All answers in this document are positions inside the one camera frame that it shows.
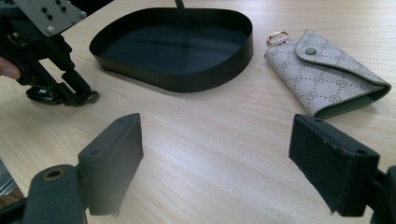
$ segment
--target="black container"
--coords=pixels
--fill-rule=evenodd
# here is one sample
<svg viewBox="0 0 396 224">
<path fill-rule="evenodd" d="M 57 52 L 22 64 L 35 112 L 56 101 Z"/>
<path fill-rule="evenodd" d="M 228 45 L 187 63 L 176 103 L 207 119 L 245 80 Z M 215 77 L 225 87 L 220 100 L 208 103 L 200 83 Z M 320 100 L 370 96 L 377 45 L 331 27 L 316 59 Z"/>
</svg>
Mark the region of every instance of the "black container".
<svg viewBox="0 0 396 224">
<path fill-rule="evenodd" d="M 252 29 L 236 11 L 147 8 L 109 24 L 90 51 L 103 68 L 123 76 L 168 91 L 205 91 L 245 69 Z"/>
</svg>

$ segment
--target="patterned wallet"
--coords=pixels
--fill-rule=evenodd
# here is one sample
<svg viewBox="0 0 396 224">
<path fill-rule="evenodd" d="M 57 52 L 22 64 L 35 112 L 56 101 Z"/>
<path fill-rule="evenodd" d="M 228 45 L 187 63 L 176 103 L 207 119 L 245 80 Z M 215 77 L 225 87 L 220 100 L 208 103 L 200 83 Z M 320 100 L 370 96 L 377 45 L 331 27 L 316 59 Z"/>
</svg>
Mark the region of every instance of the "patterned wallet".
<svg viewBox="0 0 396 224">
<path fill-rule="evenodd" d="M 326 119 L 379 100 L 390 91 L 381 77 L 312 30 L 268 49 L 265 59 L 306 111 Z"/>
</svg>

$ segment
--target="monogram pattern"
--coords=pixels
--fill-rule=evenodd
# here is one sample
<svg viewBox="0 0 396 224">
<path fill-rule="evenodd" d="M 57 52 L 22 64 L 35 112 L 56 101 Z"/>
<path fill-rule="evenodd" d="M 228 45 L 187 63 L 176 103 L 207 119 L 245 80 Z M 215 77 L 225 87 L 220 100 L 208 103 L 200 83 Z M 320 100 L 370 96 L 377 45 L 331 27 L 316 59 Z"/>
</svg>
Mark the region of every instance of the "monogram pattern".
<svg viewBox="0 0 396 224">
<path fill-rule="evenodd" d="M 312 30 L 268 49 L 264 57 L 314 117 L 328 118 L 368 105 L 390 91 L 385 80 Z M 376 91 L 382 95 L 367 97 Z"/>
</svg>

